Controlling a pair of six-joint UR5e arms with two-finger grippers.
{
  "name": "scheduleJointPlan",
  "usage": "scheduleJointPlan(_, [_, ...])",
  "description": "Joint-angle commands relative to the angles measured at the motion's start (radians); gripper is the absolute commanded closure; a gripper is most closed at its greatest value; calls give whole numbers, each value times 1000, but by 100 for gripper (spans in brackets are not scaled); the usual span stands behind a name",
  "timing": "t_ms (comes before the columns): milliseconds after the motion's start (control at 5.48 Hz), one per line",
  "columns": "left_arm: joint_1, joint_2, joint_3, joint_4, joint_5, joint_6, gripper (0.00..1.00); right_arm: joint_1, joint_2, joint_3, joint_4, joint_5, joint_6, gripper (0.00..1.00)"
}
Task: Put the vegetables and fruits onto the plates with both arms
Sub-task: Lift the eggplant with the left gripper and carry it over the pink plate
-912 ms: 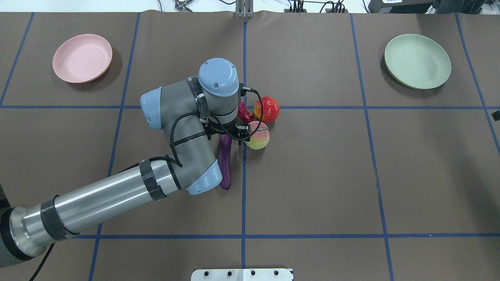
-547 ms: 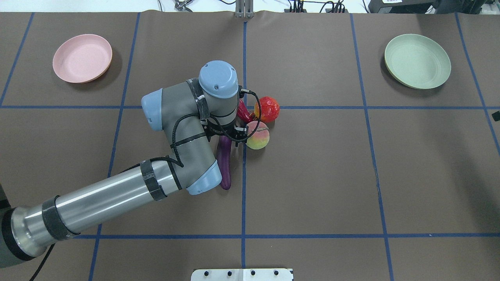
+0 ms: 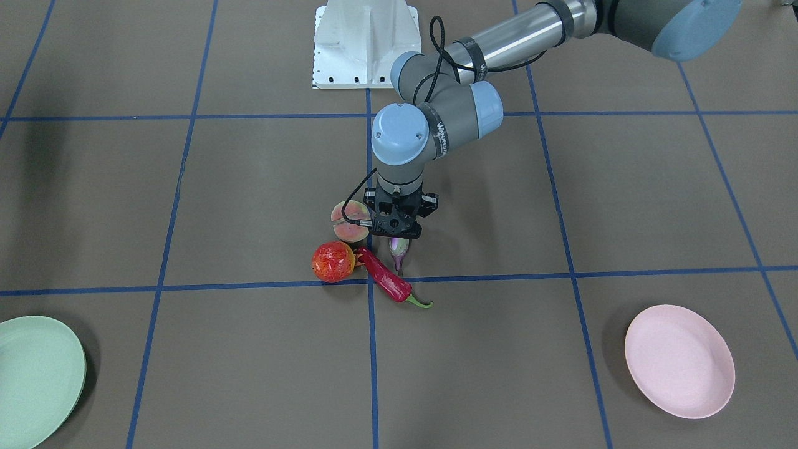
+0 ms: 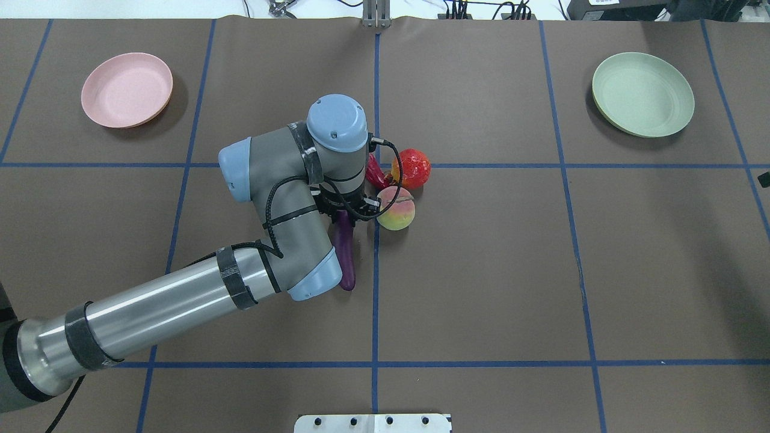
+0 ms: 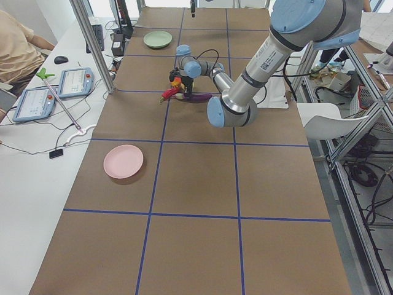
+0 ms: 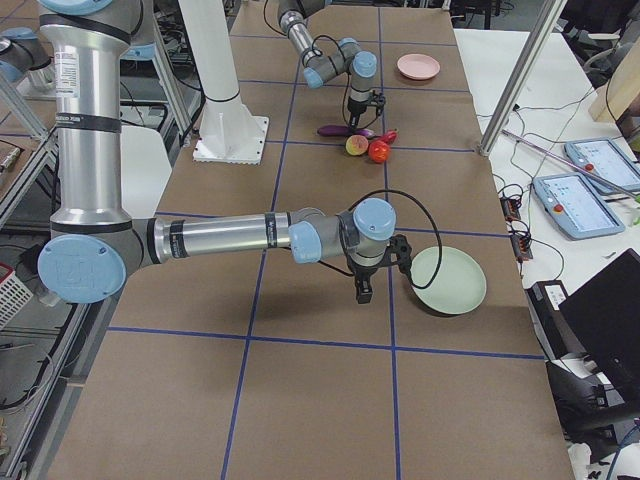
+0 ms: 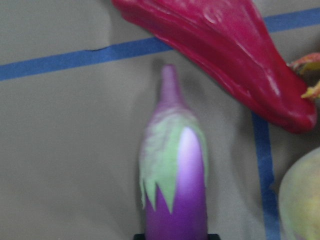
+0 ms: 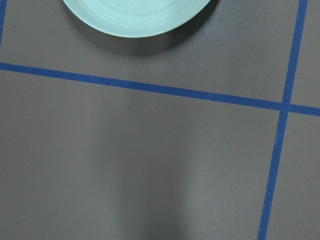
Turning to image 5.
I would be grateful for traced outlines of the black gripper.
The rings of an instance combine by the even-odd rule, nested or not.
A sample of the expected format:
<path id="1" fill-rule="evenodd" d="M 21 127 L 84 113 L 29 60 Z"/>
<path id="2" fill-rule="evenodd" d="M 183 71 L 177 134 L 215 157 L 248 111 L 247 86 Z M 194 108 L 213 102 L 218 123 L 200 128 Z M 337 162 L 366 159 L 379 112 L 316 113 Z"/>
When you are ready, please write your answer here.
<path id="1" fill-rule="evenodd" d="M 171 80 L 173 80 L 174 77 L 180 77 L 182 81 L 182 89 L 185 93 L 185 95 L 191 95 L 192 90 L 193 90 L 193 78 L 184 76 L 180 73 L 178 69 L 173 69 L 172 71 L 169 72 L 169 83 Z"/>

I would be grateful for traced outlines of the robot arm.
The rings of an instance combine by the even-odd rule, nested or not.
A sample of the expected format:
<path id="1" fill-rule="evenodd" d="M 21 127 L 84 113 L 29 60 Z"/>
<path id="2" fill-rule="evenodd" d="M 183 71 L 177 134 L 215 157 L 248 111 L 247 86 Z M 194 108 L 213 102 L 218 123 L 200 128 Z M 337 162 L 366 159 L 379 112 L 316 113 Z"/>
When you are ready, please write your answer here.
<path id="1" fill-rule="evenodd" d="M 362 1 L 276 1 L 270 32 L 237 80 L 220 64 L 191 56 L 189 46 L 176 49 L 177 70 L 191 79 L 209 76 L 220 92 L 208 101 L 211 125 L 242 127 L 257 116 L 254 96 L 275 74 L 291 53 L 309 42 L 318 50 L 337 49 L 355 43 L 360 34 Z"/>

